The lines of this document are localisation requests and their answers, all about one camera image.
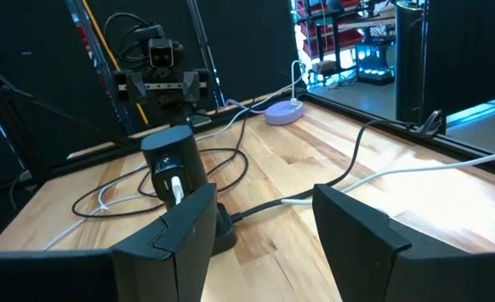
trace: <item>wooden tabletop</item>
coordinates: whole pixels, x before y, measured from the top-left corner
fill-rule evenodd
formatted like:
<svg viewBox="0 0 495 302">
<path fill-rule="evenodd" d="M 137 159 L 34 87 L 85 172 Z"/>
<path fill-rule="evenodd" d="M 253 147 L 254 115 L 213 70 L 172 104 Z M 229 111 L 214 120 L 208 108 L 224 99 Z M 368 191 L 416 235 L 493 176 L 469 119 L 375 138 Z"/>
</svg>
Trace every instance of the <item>wooden tabletop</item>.
<svg viewBox="0 0 495 302">
<path fill-rule="evenodd" d="M 200 148 L 232 147 L 240 123 L 222 135 L 204 140 Z M 242 150 L 250 160 L 244 181 L 218 195 L 230 213 L 267 200 L 292 195 L 336 178 L 349 165 L 360 124 L 319 107 L 286 127 L 270 127 L 263 117 L 247 122 Z M 207 169 L 230 154 L 204 154 Z M 143 162 L 141 154 L 82 170 L 46 183 L 0 236 L 2 250 L 37 250 L 79 218 L 72 203 L 88 190 Z M 454 159 L 378 131 L 367 131 L 351 175 L 342 189 L 375 172 Z M 222 169 L 212 180 L 218 187 L 242 171 L 242 160 Z M 143 173 L 119 183 L 107 200 L 135 195 Z M 350 193 L 384 209 L 409 227 L 470 253 L 495 251 L 495 175 L 480 169 L 393 174 Z M 111 212 L 155 205 L 141 198 L 113 206 Z M 82 210 L 96 208 L 96 195 Z M 144 227 L 163 212 L 111 220 L 91 220 L 54 249 L 110 247 Z M 204 301 L 340 301 L 315 229 L 309 206 L 281 206 L 236 225 L 238 243 L 211 260 Z"/>
</svg>

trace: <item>purple device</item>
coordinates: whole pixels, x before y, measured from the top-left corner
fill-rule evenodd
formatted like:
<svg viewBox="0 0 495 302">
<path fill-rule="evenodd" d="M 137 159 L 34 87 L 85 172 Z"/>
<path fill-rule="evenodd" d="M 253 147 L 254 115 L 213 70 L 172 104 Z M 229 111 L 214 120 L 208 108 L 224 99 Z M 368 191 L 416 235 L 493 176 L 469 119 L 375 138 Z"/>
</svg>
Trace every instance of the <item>purple device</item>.
<svg viewBox="0 0 495 302">
<path fill-rule="evenodd" d="M 296 122 L 305 113 L 304 103 L 291 100 L 273 104 L 264 112 L 268 125 L 281 126 Z"/>
</svg>

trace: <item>blue light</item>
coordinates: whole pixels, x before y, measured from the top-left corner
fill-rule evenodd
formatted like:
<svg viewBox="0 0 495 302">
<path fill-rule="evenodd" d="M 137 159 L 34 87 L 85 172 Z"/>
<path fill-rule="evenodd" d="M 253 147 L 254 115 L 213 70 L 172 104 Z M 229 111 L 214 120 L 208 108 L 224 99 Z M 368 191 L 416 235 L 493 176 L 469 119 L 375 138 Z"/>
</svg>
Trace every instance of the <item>blue light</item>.
<svg viewBox="0 0 495 302">
<path fill-rule="evenodd" d="M 464 122 L 470 122 L 495 112 L 495 106 L 491 104 L 481 104 L 466 110 L 451 114 L 447 117 L 448 127 Z"/>
</svg>

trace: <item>black cylinder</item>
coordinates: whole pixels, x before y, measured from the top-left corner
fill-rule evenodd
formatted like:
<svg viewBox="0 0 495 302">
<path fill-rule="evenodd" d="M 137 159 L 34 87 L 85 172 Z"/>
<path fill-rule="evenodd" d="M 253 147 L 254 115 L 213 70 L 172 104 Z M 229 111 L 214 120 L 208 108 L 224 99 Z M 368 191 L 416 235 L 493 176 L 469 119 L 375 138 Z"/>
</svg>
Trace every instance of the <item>black cylinder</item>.
<svg viewBox="0 0 495 302">
<path fill-rule="evenodd" d="M 411 1 L 397 3 L 397 119 L 420 122 L 423 106 L 423 11 Z"/>
<path fill-rule="evenodd" d="M 171 178 L 180 178 L 185 195 L 208 183 L 195 137 L 189 126 L 176 126 L 153 133 L 141 141 L 156 195 L 167 209 L 175 206 Z"/>
</svg>

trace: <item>floor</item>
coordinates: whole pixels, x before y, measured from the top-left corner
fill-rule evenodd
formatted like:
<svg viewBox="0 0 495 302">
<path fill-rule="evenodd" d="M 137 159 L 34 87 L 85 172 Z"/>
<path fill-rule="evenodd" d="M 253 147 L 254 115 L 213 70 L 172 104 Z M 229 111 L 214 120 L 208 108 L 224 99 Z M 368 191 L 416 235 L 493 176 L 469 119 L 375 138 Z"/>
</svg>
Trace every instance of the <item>floor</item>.
<svg viewBox="0 0 495 302">
<path fill-rule="evenodd" d="M 336 89 L 316 87 L 310 92 L 380 117 L 396 118 L 394 84 L 374 86 L 357 83 L 354 86 Z M 495 112 L 451 127 L 447 135 L 464 143 L 495 152 Z"/>
</svg>

